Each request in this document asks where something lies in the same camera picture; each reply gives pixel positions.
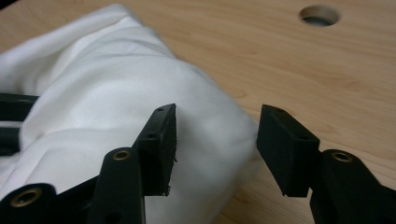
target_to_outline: wooden table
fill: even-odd
[[[0,12],[0,51],[111,2],[21,0]],[[396,189],[395,1],[119,2],[254,118],[262,104],[284,108],[321,139],[321,150],[357,155],[383,185]],[[318,3],[334,8],[339,22],[302,22],[300,11]],[[313,223],[308,203],[281,196],[262,162],[216,223]]]

